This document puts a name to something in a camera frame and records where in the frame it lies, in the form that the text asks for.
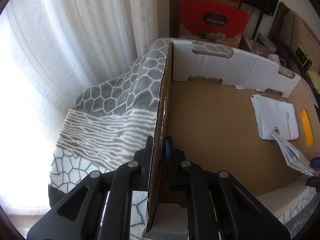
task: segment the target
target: barcode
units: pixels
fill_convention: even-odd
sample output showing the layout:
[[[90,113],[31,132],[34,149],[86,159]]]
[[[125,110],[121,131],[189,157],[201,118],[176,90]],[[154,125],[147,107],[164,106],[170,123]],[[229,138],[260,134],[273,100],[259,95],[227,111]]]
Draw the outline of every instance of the barcode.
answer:
[[[279,127],[275,127],[275,133],[277,133],[278,135],[280,135],[280,132],[279,132]]]

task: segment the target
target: yellow cloth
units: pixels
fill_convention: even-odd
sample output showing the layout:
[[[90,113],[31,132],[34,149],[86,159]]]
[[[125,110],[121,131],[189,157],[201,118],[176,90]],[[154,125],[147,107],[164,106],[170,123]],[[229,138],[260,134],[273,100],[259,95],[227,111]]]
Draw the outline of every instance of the yellow cloth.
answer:
[[[313,70],[309,70],[308,73],[309,73],[309,76],[313,82],[313,86],[320,94],[320,76],[318,75],[317,72],[315,72]]]

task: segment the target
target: curtain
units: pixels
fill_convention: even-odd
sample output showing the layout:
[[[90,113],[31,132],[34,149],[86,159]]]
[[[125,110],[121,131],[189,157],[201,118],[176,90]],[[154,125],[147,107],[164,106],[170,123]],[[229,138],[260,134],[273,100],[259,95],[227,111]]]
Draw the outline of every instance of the curtain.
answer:
[[[49,210],[48,176],[82,90],[169,35],[169,0],[10,0],[0,15],[0,205]]]

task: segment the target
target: open cardboard box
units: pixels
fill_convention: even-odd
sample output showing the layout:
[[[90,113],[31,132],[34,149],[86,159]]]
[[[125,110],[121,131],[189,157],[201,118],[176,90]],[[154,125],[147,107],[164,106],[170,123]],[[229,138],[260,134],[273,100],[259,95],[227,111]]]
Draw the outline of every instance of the open cardboard box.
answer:
[[[243,50],[172,40],[160,92],[144,238],[188,236],[187,211],[183,208],[186,194],[168,189],[162,167],[162,145],[167,135],[172,136],[175,148],[183,150],[187,160],[204,170],[229,171],[255,196],[269,192],[267,199],[277,199],[268,203],[269,210],[274,205],[280,208],[279,203],[288,204],[297,197],[295,191],[301,194],[303,185],[293,184],[301,174],[287,167],[276,141],[262,140],[258,135],[250,100],[254,94],[292,103],[300,136],[290,142],[308,160],[319,154],[320,123],[299,75],[291,73],[288,77],[279,71],[278,64]],[[312,147],[307,147],[301,125],[300,111],[304,108],[315,138]],[[292,189],[291,184],[300,189]],[[279,190],[281,199],[277,198]],[[168,229],[174,216],[180,222]]]

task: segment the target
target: white wall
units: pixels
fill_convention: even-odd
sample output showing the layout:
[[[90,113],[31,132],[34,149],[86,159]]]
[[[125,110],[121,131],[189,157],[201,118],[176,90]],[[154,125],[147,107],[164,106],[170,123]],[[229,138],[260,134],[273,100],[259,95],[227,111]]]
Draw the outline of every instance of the white wall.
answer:
[[[316,11],[314,10],[313,6],[309,2],[309,0],[279,0],[279,2],[284,2],[284,4],[289,7],[291,10],[295,11],[297,14],[300,15],[302,19],[310,26],[310,28],[315,32],[315,34],[320,39],[320,18],[317,15]],[[249,7],[246,4],[241,6],[241,9],[247,11],[250,14],[253,7]],[[253,13],[247,23],[247,26],[244,30],[244,36],[246,38],[251,39],[255,26],[257,24],[257,20],[259,17],[259,10],[254,8]],[[276,14],[273,17],[268,15],[263,15],[260,27],[258,29],[258,33],[262,33],[264,35],[268,35],[269,31],[272,27],[273,20]]]

